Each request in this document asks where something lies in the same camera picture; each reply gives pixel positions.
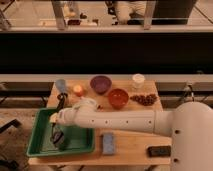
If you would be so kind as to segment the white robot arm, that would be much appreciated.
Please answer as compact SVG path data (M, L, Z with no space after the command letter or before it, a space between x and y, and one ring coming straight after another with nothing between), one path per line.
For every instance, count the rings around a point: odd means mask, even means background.
M171 138L171 171L213 171L213 109L186 102L171 111L99 112L97 102L82 98L50 116L52 123L83 128L154 133Z

